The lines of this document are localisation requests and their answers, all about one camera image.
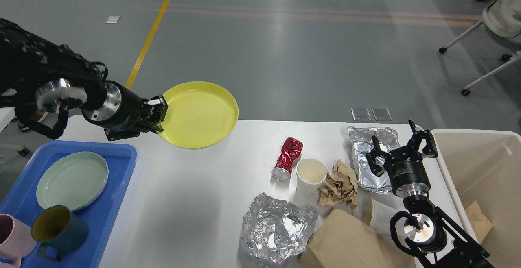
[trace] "gray floor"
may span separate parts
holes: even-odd
[[[92,61],[125,83],[163,0],[0,0],[0,16]],[[388,107],[393,123],[428,129],[520,132],[521,66],[483,82],[508,50],[480,28],[474,0],[171,0],[132,90],[144,98],[186,81],[211,81],[244,120],[352,122],[351,107]],[[104,21],[121,15],[118,24]],[[46,138],[0,141],[37,148]],[[4,153],[0,199],[28,161]]]

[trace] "white paper cup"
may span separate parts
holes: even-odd
[[[313,159],[301,159],[296,164],[296,192],[305,197],[312,196],[326,179],[329,170],[324,163]]]
[[[363,207],[361,220],[380,235],[391,239],[390,222],[398,210],[371,199]],[[398,238],[405,238],[405,232],[400,224],[396,224]]]

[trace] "white bin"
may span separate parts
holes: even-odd
[[[496,267],[520,267],[521,137],[485,130],[433,130],[432,134],[453,200],[459,195],[464,206],[477,201],[493,224],[482,243],[490,253],[489,261]],[[464,229],[474,235],[462,206],[456,209]]]

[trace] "crumpled aluminum foil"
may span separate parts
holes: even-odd
[[[242,250],[260,265],[280,267],[302,253],[318,219],[315,207],[300,209],[288,201],[259,194],[242,219]]]
[[[380,194],[392,194],[391,181],[389,175],[385,172],[381,177],[372,174],[366,153],[372,149],[372,136],[375,135],[380,142],[380,148],[389,152],[400,146],[398,143],[398,133],[389,127],[385,128],[355,128],[348,127],[346,134],[353,142],[353,159],[357,161],[357,178],[358,183],[364,190],[377,192]],[[377,163],[383,166],[383,159],[377,158]]]

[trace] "mug handle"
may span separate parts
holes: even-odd
[[[56,257],[50,257],[50,256],[47,255],[47,247],[48,246],[49,246],[48,244],[44,244],[44,243],[39,244],[37,256],[45,258],[45,259],[49,260],[52,263],[58,263],[61,260],[63,260],[65,254],[67,252],[58,250],[58,255],[56,255]]]
[[[22,258],[17,257],[15,260],[13,260],[13,264],[0,262],[0,268],[20,268],[22,265]]]

